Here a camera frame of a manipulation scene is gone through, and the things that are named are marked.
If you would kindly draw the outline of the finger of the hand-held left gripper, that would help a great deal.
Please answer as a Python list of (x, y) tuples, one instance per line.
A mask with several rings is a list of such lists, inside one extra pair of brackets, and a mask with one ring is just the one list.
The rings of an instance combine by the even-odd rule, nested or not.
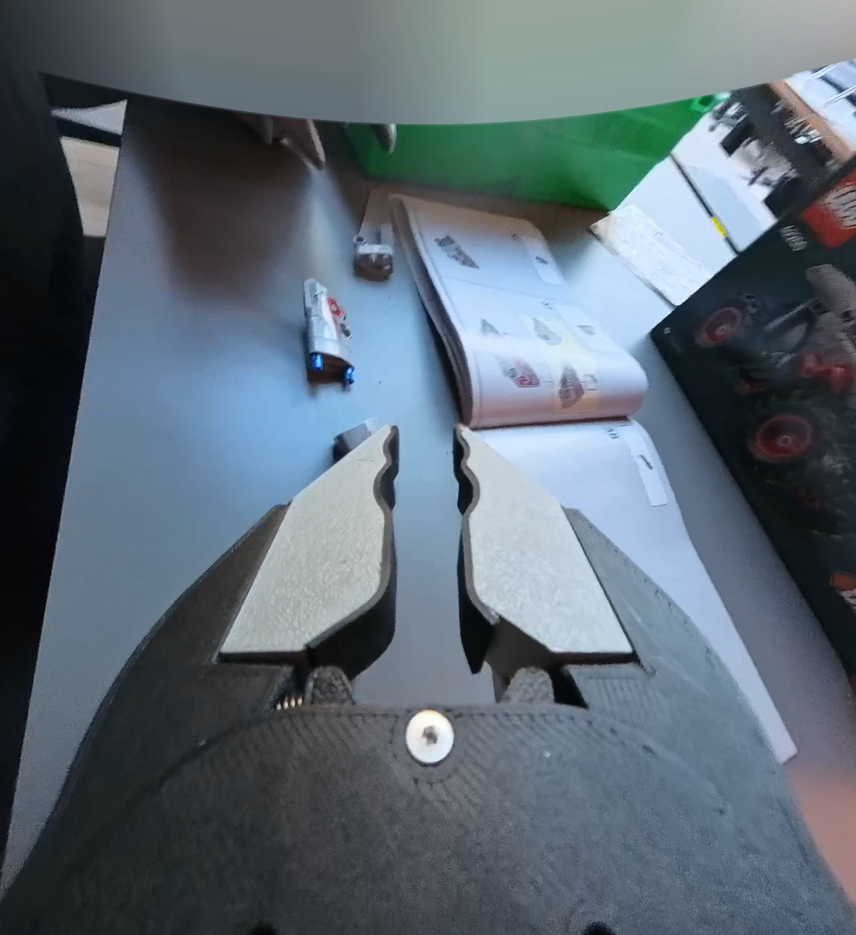
[(313, 120), (270, 115), (243, 115), (244, 123), (266, 146), (282, 145), (308, 165), (322, 170), (326, 153)]

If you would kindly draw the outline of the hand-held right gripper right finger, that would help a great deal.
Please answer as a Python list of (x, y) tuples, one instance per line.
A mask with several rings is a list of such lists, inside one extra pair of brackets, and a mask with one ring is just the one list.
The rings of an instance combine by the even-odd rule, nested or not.
[(634, 661), (620, 615), (559, 500), (476, 431), (454, 433), (459, 635), (471, 672)]

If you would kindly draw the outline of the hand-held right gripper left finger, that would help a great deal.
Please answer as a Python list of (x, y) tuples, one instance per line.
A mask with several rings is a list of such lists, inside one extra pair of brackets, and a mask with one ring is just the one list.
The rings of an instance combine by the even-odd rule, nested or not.
[(224, 661), (330, 666), (354, 680), (387, 650), (399, 429), (367, 428), (285, 506), (220, 644)]

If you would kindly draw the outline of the dark grey lego piece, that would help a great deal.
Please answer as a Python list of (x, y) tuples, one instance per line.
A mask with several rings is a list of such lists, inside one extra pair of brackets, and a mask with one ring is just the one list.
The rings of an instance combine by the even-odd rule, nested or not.
[(373, 418), (369, 418), (349, 429), (346, 429), (333, 438), (331, 445), (332, 460), (336, 464), (346, 457), (352, 450), (358, 448), (371, 438), (377, 430)]

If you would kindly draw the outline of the light grey lego piece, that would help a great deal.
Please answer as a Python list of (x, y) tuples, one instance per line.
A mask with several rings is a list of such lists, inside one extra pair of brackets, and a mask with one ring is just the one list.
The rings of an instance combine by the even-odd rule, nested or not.
[(361, 279), (387, 282), (395, 271), (392, 224), (364, 225), (353, 237), (353, 271)]

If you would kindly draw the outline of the grey stickered lego sub-assembly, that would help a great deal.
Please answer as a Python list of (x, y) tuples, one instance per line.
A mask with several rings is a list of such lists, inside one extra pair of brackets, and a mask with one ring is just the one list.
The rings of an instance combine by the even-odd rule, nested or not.
[(319, 280), (305, 280), (303, 297), (304, 357), (308, 379), (337, 383), (347, 390), (355, 382), (347, 315)]

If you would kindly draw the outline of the open lego instruction booklet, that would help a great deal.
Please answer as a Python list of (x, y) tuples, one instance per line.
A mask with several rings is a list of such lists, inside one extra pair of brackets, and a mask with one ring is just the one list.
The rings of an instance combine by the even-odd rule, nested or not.
[(647, 376), (573, 297), (530, 222), (376, 190), (358, 235), (404, 257), (468, 427), (581, 512), (699, 625), (778, 761), (797, 748), (688, 532), (659, 453), (632, 419)]

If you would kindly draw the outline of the black lego set box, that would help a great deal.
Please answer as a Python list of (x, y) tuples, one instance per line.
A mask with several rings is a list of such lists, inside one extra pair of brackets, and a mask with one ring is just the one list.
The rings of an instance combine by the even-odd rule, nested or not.
[(651, 338), (856, 689), (856, 153)]

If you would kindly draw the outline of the green plastic bin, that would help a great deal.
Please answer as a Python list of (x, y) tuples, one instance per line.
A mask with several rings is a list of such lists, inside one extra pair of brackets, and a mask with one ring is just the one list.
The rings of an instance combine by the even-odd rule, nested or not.
[(368, 125), (344, 132), (372, 180), (610, 211), (724, 98), (528, 122), (398, 124), (392, 153)]

